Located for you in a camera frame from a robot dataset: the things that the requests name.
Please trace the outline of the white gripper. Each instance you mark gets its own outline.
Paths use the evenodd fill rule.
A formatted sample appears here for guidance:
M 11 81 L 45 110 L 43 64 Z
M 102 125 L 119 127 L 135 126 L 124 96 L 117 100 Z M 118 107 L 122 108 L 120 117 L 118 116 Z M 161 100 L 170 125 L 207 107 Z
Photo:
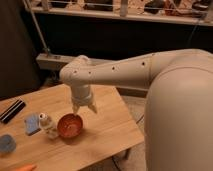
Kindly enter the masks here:
M 74 104 L 72 107 L 74 115 L 78 114 L 80 106 L 88 106 L 94 113 L 98 113 L 96 105 L 93 104 L 93 93 L 90 85 L 74 85 L 70 89 L 71 100 Z

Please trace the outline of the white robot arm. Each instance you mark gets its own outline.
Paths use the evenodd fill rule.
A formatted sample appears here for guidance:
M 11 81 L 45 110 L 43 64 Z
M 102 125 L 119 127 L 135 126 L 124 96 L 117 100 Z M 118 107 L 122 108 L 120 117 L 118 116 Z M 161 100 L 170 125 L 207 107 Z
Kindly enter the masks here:
M 75 111 L 96 109 L 93 84 L 146 89 L 147 171 L 213 171 L 213 53 L 171 50 L 100 65 L 80 55 L 60 79 Z

